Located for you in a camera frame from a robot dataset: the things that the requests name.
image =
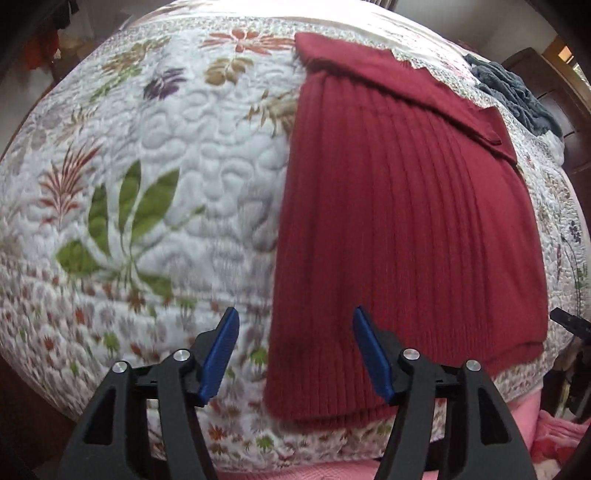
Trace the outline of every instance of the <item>folded red garment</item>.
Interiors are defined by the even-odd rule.
[[[302,33],[265,402],[310,428],[386,417],[358,305],[432,360],[539,356],[548,308],[530,197],[499,112],[388,50]]]

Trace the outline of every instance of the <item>wall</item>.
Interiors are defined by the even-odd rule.
[[[543,53],[555,37],[552,26],[525,1],[520,0],[509,10],[480,53],[501,63],[526,47]]]
[[[8,70],[0,83],[0,155],[52,81],[49,70],[27,70],[21,61]]]
[[[400,0],[395,12],[439,33],[480,49],[522,0]]]
[[[79,0],[88,10],[93,31],[102,38],[111,35],[127,17],[140,18],[170,2],[171,0]]]

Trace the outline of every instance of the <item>blue gripper pad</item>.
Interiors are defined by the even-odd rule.
[[[240,331],[240,318],[236,309],[226,310],[216,330],[219,330],[219,333],[201,370],[201,388],[198,395],[204,405],[217,395],[234,345],[236,345]]]
[[[353,314],[353,334],[374,391],[389,404],[395,394],[392,387],[392,366],[375,336],[371,321],[361,308],[356,308]]]

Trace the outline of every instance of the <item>white floral quilt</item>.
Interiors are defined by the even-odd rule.
[[[158,362],[234,305],[240,337],[219,395],[199,411],[218,469],[383,452],[392,419],[302,433],[262,403],[288,140],[306,76],[298,31],[391,48],[459,95],[497,106],[537,215],[550,308],[589,314],[576,198],[548,145],[474,88],[460,47],[357,0],[179,1],[82,62],[0,163],[0,351],[70,417],[116,360]],[[569,340],[550,323],[544,354],[496,379],[504,398],[538,383]],[[150,435],[162,455],[154,406]]]

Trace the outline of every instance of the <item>wooden cabinet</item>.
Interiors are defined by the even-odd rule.
[[[563,168],[591,226],[591,111],[585,99],[533,48],[516,53],[503,66],[523,79],[562,128]]]

